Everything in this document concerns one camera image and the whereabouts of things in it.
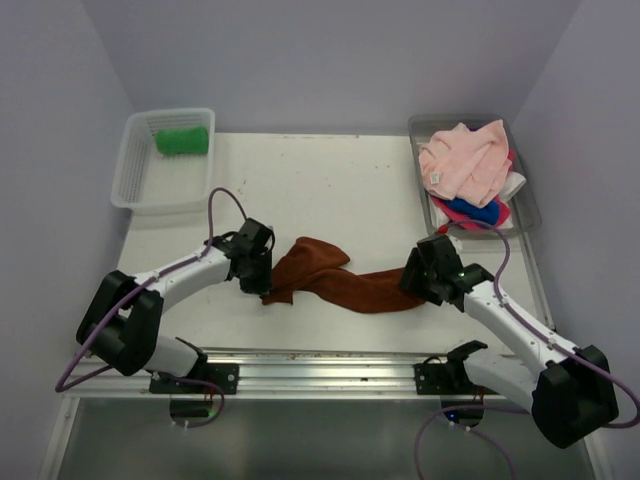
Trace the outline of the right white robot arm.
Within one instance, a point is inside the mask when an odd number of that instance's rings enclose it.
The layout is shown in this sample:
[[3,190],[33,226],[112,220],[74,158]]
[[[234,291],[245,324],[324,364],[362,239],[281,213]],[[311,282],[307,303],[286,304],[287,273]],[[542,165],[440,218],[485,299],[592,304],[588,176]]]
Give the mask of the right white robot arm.
[[411,250],[400,287],[435,304],[448,303],[489,329],[512,352],[505,358],[469,341],[443,363],[414,367],[420,394],[493,391],[532,415],[543,436],[566,448],[619,415],[606,356],[557,335],[505,294],[496,276],[463,265],[452,239],[436,234]]

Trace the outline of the white plastic basket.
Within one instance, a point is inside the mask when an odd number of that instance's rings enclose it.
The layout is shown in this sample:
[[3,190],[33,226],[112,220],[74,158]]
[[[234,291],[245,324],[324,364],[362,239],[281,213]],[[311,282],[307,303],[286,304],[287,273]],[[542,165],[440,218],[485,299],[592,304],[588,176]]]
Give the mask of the white plastic basket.
[[[195,212],[213,188],[215,113],[207,108],[139,112],[127,120],[111,188],[111,203],[139,215]],[[157,138],[196,129],[201,146],[167,155]]]

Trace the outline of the white towel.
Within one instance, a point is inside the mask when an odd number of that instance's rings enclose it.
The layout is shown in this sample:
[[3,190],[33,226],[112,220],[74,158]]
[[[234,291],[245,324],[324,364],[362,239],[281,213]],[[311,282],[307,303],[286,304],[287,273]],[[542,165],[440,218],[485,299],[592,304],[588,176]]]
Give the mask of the white towel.
[[[497,224],[494,226],[501,229],[509,229],[513,227],[511,209],[508,206],[508,203],[525,186],[525,184],[526,179],[523,175],[516,172],[510,172],[507,175],[506,183],[503,185],[498,196],[493,199],[500,204],[500,217]],[[436,229],[451,222],[471,219],[466,215],[452,211],[445,204],[446,201],[447,200],[434,197],[431,194],[427,195],[429,219]]]

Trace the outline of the light pink towel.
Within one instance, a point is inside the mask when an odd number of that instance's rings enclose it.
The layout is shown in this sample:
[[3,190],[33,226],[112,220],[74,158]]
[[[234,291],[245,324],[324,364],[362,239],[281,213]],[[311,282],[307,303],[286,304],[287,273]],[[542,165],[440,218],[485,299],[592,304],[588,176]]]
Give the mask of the light pink towel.
[[423,187],[442,200],[462,199],[483,208],[498,196],[512,168],[501,120],[477,130],[460,123],[434,133],[419,148]]

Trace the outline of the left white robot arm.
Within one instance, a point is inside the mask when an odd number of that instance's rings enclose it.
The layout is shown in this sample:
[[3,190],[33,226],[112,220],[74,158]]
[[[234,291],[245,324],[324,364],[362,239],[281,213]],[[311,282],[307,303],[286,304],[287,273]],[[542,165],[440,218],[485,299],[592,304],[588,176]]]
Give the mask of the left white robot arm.
[[104,277],[76,332],[90,352],[124,376],[141,370],[168,374],[185,392],[208,379],[204,354],[160,334],[172,307],[208,287],[236,279],[242,292],[265,296],[272,287],[272,228],[248,218],[237,231],[214,236],[186,257],[156,270]]

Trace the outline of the grey plastic tray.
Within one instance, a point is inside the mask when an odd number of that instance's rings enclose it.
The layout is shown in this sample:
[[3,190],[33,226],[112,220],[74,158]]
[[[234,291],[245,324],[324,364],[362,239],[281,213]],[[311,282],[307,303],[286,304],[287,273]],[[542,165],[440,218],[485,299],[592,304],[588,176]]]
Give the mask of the grey plastic tray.
[[[417,178],[418,195],[421,202],[422,214],[428,233],[433,233],[437,227],[432,221],[434,209],[429,204],[428,193],[423,187],[419,168],[419,147],[427,143],[432,135],[438,131],[449,130],[458,123],[465,124],[470,130],[478,130],[492,121],[502,120],[512,155],[513,170],[524,177],[528,177],[528,169],[522,158],[515,137],[509,123],[497,114],[422,114],[414,115],[408,120],[408,136]],[[540,227],[541,216],[535,195],[531,186],[526,183],[514,196],[506,202],[511,211],[511,227],[503,228],[507,237],[518,237],[530,233]]]

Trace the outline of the green towel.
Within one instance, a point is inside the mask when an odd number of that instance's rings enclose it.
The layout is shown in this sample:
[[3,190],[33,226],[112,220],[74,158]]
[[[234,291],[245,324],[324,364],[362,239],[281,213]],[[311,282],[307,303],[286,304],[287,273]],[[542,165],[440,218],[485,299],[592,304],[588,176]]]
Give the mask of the green towel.
[[205,155],[209,151],[209,132],[204,126],[162,129],[155,134],[155,144],[164,156]]

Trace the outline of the magenta towel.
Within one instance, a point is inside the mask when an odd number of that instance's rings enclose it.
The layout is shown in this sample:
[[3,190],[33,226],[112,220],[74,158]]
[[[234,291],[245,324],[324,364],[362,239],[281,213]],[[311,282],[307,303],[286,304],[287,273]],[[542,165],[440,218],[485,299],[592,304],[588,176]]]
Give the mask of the magenta towel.
[[442,199],[429,193],[428,199],[435,209],[434,224],[440,227],[452,221],[477,220],[495,227],[503,226],[511,213],[501,199],[500,191],[506,185],[515,159],[516,152],[509,149],[504,165],[497,173],[497,178],[489,181],[488,189],[481,194],[480,200],[471,201],[467,197],[462,197],[461,194],[453,199]]

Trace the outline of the blue towel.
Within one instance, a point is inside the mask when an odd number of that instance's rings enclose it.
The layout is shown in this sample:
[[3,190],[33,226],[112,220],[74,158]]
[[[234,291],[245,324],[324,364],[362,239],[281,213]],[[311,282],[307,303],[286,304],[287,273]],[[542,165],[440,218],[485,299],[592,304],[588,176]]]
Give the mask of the blue towel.
[[447,200],[445,204],[452,211],[492,225],[496,225],[500,217],[500,204],[496,200],[490,201],[484,207],[475,206],[460,198]]

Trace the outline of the aluminium mounting rail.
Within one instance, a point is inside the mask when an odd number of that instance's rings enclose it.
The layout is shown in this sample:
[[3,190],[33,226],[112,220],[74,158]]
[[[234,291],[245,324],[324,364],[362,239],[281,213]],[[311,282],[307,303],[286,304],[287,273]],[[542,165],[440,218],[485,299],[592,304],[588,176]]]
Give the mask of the aluminium mounting rail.
[[[436,353],[331,352],[206,348],[209,363],[236,364],[231,400],[404,400],[416,397],[413,365]],[[150,392],[151,375],[104,372],[63,395],[77,398],[169,398]]]

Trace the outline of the brown towel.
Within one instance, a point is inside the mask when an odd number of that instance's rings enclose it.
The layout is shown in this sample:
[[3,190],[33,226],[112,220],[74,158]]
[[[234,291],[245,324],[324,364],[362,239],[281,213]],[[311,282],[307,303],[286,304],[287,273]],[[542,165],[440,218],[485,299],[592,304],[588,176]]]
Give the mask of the brown towel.
[[310,237],[298,238],[272,269],[272,289],[264,306],[289,304],[296,292],[361,314],[395,313],[425,304],[399,286],[401,268],[355,274],[345,269],[350,257],[339,247]]

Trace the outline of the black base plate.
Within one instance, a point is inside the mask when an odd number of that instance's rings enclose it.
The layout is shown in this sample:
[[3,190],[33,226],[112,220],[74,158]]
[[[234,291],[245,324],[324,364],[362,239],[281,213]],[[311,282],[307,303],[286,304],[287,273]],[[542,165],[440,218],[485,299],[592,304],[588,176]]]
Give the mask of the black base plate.
[[237,391],[239,378],[239,365],[236,363],[205,362],[196,365],[186,377],[155,373],[150,381],[149,392],[167,395],[214,393],[213,384],[225,395],[233,395]]
[[473,384],[461,363],[417,363],[413,365],[418,395],[473,395],[479,387]]

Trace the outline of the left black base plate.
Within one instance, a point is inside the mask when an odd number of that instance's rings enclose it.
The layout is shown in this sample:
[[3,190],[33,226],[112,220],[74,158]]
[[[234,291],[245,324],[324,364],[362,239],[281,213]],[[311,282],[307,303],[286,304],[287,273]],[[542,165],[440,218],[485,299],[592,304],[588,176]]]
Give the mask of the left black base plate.
[[214,393],[213,384],[225,395],[233,395],[237,391],[239,378],[239,365],[236,363],[205,362],[196,365],[186,377],[155,373],[150,381],[149,392],[167,395]]

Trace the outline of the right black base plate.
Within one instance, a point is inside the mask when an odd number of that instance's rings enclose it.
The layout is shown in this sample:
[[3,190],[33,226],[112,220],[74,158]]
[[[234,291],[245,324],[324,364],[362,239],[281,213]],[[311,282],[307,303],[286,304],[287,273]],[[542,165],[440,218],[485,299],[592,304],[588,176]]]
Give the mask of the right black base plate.
[[473,384],[461,363],[417,363],[413,365],[418,395],[473,395],[479,387]]

